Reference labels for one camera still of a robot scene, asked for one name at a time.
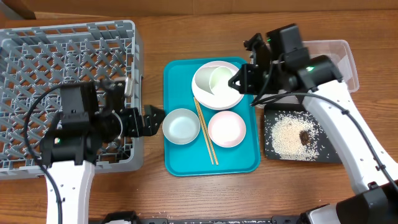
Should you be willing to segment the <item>pink bowl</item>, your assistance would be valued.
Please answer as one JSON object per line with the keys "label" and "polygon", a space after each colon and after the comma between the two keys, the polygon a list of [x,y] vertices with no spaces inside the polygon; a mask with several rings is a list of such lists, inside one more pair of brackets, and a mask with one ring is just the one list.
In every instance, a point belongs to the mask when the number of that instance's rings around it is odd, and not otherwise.
{"label": "pink bowl", "polygon": [[246,124],[237,113],[221,111],[210,119],[208,134],[211,140],[220,147],[235,147],[246,136]]}

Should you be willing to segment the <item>brown food scrap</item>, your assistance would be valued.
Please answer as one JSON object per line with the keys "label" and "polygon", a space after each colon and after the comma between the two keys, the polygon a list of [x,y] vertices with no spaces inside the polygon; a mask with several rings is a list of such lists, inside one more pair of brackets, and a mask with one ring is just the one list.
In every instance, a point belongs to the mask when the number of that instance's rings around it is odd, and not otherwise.
{"label": "brown food scrap", "polygon": [[310,144],[310,135],[307,131],[301,131],[299,133],[299,138],[303,146],[308,146]]}

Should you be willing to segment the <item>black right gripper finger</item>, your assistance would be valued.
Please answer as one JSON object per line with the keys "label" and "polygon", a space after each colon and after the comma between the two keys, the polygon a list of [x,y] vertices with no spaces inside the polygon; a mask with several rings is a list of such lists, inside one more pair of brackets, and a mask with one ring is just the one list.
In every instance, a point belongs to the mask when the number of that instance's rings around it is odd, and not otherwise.
{"label": "black right gripper finger", "polygon": [[244,48],[250,51],[253,64],[257,64],[264,57],[264,40],[261,33],[254,34],[249,40],[243,42]]}
{"label": "black right gripper finger", "polygon": [[228,86],[242,95],[258,95],[264,84],[264,70],[253,64],[245,63],[228,80]]}

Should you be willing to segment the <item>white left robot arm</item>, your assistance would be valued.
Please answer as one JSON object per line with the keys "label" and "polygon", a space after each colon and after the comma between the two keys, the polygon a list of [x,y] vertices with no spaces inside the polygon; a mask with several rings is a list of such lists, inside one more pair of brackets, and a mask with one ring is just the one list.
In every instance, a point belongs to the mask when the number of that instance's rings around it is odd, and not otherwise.
{"label": "white left robot arm", "polygon": [[[47,174],[47,223],[88,223],[91,185],[96,173],[129,172],[144,163],[145,136],[153,136],[165,118],[165,111],[146,105],[145,115],[137,108],[125,108],[93,116],[60,114],[54,121],[62,128],[51,129],[40,142]],[[99,163],[97,152],[106,143],[133,145],[127,159]]]}

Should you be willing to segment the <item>white paper cup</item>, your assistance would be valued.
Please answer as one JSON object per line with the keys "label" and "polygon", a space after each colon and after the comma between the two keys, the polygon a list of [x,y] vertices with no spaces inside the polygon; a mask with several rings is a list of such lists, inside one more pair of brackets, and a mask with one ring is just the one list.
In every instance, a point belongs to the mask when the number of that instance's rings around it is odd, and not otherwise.
{"label": "white paper cup", "polygon": [[199,89],[212,95],[221,95],[230,89],[228,81],[232,77],[233,73],[227,67],[206,67],[196,72],[194,81]]}

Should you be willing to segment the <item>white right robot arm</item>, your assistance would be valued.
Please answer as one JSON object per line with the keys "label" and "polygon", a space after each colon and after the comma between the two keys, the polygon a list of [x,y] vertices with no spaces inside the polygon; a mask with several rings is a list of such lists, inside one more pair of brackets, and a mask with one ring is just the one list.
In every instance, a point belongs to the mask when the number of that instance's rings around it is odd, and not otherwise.
{"label": "white right robot arm", "polygon": [[300,223],[396,223],[397,162],[361,116],[338,67],[309,56],[299,33],[255,34],[244,42],[251,63],[229,81],[255,105],[295,96],[320,123],[349,176],[354,196],[301,214]]}

